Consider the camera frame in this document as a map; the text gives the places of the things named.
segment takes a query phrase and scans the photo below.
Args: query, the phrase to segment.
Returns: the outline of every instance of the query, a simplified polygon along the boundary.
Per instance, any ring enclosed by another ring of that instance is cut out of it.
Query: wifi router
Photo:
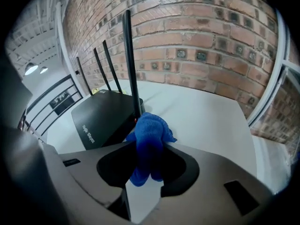
[[[136,120],[140,117],[140,114],[144,112],[142,99],[137,99],[137,102],[135,102],[132,96],[122,93],[105,40],[103,41],[103,47],[119,92],[111,90],[96,48],[94,49],[94,54],[108,90],[100,90],[92,94],[77,57],[79,69],[89,90],[90,97],[73,109],[71,114],[76,130],[86,150],[123,142],[135,127]],[[127,62],[130,87],[132,95],[135,98],[139,98],[134,58],[130,59],[131,61]]]

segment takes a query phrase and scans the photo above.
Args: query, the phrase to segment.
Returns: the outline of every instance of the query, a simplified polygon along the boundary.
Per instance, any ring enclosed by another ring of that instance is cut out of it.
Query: white pillar
[[[63,32],[63,28],[62,28],[62,22],[61,22],[61,5],[60,2],[58,2],[56,4],[56,21],[57,21],[57,30],[58,30],[58,37],[60,39],[60,46],[61,46],[61,50],[62,50],[62,54],[65,58],[66,64],[67,64],[67,68],[76,84],[76,86],[78,87],[78,90],[80,91],[80,93],[82,94],[83,97],[85,97],[85,92],[83,90],[83,88],[81,87],[77,77],[76,77],[76,73],[73,70],[72,67],[72,63],[71,60],[69,58],[68,55],[68,51],[67,51],[67,46],[66,46],[66,42],[65,42],[65,38],[64,38],[64,32]]]

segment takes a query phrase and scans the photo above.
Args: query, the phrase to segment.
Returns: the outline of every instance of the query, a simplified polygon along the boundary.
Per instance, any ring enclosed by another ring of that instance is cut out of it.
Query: blue cloth
[[[126,140],[136,141],[137,166],[130,181],[140,187],[147,181],[150,174],[153,180],[162,181],[159,164],[163,142],[177,141],[166,121],[145,112],[137,121],[135,131],[130,133]]]

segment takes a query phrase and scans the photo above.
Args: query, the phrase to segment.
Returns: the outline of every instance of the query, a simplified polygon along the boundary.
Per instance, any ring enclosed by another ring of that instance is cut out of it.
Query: ceiling
[[[43,66],[54,56],[61,62],[61,49],[55,25],[55,5],[66,0],[32,0],[22,11],[6,40],[7,54],[23,77],[29,62]]]

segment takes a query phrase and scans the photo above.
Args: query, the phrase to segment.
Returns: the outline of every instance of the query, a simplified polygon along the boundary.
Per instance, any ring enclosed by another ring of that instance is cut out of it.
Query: black railing
[[[66,89],[64,89],[62,92],[60,92],[59,94],[57,94],[55,97],[53,97],[51,99],[51,101],[49,103],[47,103],[35,116],[34,118],[30,121],[27,122],[27,130],[29,128],[32,128],[32,122],[38,117],[38,115],[47,107],[50,105],[50,103],[57,98],[57,96],[65,93],[66,91],[68,91],[70,88],[74,87],[75,88],[75,92],[72,93],[69,96],[66,96],[63,100],[61,100],[58,104],[55,105],[55,107],[52,107],[52,111],[49,112],[49,114],[37,125],[37,127],[34,127],[35,130],[37,130],[42,124],[43,122],[53,113],[55,112],[55,110],[61,105],[63,104],[66,100],[68,100],[69,98],[71,98],[72,96],[74,96],[75,94],[79,94],[80,98],[76,101],[74,101],[72,104],[70,104],[66,109],[64,109],[62,112],[59,113],[59,115],[54,119],[54,121],[52,121],[50,123],[50,125],[41,133],[41,135],[43,135],[48,128],[59,118],[61,117],[69,108],[71,108],[72,106],[74,106],[79,100],[81,100],[83,98],[82,94],[80,93],[80,91],[78,90],[76,84],[74,83],[74,80],[72,78],[71,75],[68,75],[66,77],[64,77],[63,79],[59,80],[57,83],[55,83],[54,85],[52,85],[49,89],[47,89],[47,91],[45,91],[41,96],[39,96],[27,109],[27,114],[29,114],[29,112],[43,99],[46,97],[47,94],[49,94],[51,91],[53,91],[55,88],[57,88],[58,86],[60,86],[61,84],[63,84],[64,82],[71,80],[72,81],[72,85],[68,86]]]

